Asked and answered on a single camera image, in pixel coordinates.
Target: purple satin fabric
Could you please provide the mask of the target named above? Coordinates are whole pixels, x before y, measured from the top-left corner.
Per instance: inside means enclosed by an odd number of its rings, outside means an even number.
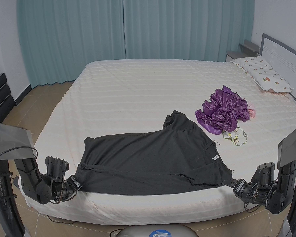
[[[210,102],[205,100],[202,106],[203,111],[195,111],[197,121],[207,131],[216,135],[221,134],[223,130],[235,130],[237,119],[250,119],[247,101],[225,85],[222,90],[215,90],[210,96]]]

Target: bed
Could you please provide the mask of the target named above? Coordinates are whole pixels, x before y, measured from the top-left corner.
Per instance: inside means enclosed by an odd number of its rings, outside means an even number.
[[[260,90],[233,63],[142,59],[88,64],[36,141],[40,172],[46,172],[45,157],[52,155],[69,162],[66,178],[74,174],[86,137],[160,130],[173,110],[197,123],[194,111],[215,89],[226,85],[256,106],[256,117],[238,121],[248,142],[237,147],[222,135],[203,130],[234,170],[233,178],[250,180],[257,165],[277,161],[278,143],[296,128],[296,52],[264,34],[261,55],[294,87],[293,96]],[[244,210],[226,186],[149,196],[79,192],[75,199],[58,205],[25,199],[42,214],[103,225],[197,222]]]

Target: black t-shirt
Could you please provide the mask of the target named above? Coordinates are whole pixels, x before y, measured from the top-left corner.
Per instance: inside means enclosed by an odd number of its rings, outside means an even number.
[[[85,192],[174,194],[232,179],[215,143],[177,111],[160,131],[86,138],[85,146],[75,174]]]

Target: white headboard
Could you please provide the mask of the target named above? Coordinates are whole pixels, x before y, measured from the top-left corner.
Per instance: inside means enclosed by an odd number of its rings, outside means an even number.
[[[296,100],[296,51],[263,34],[260,55],[294,88],[291,95]]]

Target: teal curtain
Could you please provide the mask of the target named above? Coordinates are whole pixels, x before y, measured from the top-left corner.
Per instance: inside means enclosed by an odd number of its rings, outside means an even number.
[[[126,57],[225,61],[251,40],[254,0],[124,0]]]
[[[125,59],[123,0],[18,0],[31,86],[76,79],[86,64]]]
[[[18,0],[31,86],[76,79],[96,60],[225,61],[251,39],[254,0]]]

